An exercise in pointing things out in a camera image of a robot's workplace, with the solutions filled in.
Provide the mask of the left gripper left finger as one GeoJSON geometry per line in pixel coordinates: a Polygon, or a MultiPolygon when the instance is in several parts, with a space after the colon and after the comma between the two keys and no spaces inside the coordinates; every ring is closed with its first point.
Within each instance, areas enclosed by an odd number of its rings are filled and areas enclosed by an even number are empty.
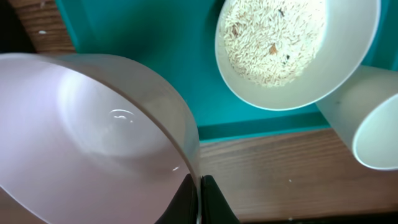
{"type": "Polygon", "coordinates": [[[187,174],[169,206],[155,224],[196,224],[198,216],[197,188],[187,174]]]}

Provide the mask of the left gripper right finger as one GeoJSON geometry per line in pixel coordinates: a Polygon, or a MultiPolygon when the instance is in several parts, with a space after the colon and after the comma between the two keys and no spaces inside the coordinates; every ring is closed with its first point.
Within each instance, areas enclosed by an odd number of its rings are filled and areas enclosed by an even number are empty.
{"type": "Polygon", "coordinates": [[[201,178],[201,223],[240,224],[211,175],[201,178]]]}

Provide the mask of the white rice pile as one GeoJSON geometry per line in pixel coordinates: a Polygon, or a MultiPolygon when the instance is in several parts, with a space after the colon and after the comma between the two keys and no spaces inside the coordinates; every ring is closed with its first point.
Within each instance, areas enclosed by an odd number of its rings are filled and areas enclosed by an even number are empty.
{"type": "Polygon", "coordinates": [[[326,2],[237,0],[223,19],[223,46],[238,75],[264,87],[280,87],[301,76],[320,50],[326,2]]]}

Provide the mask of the white bowl with rice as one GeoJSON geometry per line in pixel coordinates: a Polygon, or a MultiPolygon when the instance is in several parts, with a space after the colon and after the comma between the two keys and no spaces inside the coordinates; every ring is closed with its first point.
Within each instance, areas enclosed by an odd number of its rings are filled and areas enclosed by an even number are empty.
{"type": "Polygon", "coordinates": [[[216,26],[217,66],[251,106],[302,108],[359,67],[380,16],[380,0],[226,1],[216,26]]]}

